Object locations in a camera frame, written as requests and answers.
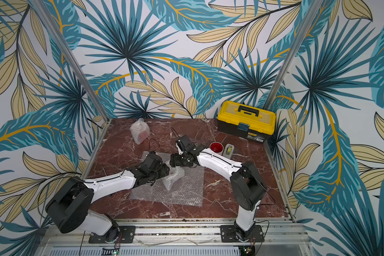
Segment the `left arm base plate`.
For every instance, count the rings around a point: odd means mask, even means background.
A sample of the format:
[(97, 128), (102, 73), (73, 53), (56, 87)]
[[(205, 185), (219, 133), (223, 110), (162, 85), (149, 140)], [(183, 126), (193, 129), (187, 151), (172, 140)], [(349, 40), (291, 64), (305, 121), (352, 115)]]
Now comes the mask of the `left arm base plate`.
[(113, 226), (102, 236), (92, 233), (89, 244), (131, 244), (134, 239), (135, 229), (135, 226)]

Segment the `clear bubble wrap sheet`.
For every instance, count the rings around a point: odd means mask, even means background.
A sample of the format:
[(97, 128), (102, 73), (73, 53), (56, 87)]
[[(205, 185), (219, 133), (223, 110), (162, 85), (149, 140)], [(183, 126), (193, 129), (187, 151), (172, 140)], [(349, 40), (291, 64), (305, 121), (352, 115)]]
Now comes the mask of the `clear bubble wrap sheet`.
[(131, 189), (130, 199), (201, 207), (203, 204), (204, 168), (170, 167), (169, 175), (154, 185)]
[(130, 132), (137, 145), (150, 137), (150, 128), (143, 118), (138, 119), (130, 126)]

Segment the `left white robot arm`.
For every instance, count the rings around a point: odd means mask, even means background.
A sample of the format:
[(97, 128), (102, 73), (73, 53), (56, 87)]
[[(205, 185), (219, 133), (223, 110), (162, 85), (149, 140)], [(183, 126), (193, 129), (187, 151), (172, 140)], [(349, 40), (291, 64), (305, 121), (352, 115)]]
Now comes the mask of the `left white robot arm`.
[(112, 243), (120, 236), (119, 226), (109, 215), (90, 210), (92, 203), (120, 191), (153, 185), (169, 172), (162, 158), (151, 151), (140, 164), (114, 175), (85, 180), (69, 178), (48, 202), (45, 211), (62, 234), (82, 230)]

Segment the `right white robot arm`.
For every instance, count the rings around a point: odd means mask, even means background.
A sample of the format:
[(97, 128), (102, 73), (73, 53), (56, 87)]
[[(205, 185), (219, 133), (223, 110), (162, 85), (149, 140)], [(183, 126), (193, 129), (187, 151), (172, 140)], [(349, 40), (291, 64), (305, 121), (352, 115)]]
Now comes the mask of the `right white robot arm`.
[(236, 229), (244, 232), (251, 230), (255, 225), (257, 209), (266, 194), (257, 167), (251, 162), (241, 163), (223, 157), (204, 145), (195, 145), (186, 135), (176, 141), (176, 146), (178, 153), (171, 155), (170, 165), (202, 166), (228, 180), (239, 204)]

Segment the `white mug red inside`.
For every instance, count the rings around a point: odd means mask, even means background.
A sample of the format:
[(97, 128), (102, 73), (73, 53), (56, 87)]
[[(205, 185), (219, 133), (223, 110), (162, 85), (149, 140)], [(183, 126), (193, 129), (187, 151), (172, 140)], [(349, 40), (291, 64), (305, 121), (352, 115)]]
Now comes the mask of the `white mug red inside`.
[(212, 142), (209, 148), (218, 155), (222, 155), (224, 152), (224, 146), (219, 142)]

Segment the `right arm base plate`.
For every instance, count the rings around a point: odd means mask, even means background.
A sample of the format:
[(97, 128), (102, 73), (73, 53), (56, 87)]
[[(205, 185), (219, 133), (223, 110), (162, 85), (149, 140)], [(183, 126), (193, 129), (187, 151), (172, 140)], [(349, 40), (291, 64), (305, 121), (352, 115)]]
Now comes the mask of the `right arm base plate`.
[(238, 242), (264, 242), (265, 236), (260, 225), (253, 225), (249, 230), (245, 231), (238, 225), (222, 225), (220, 226), (221, 241), (223, 243)]

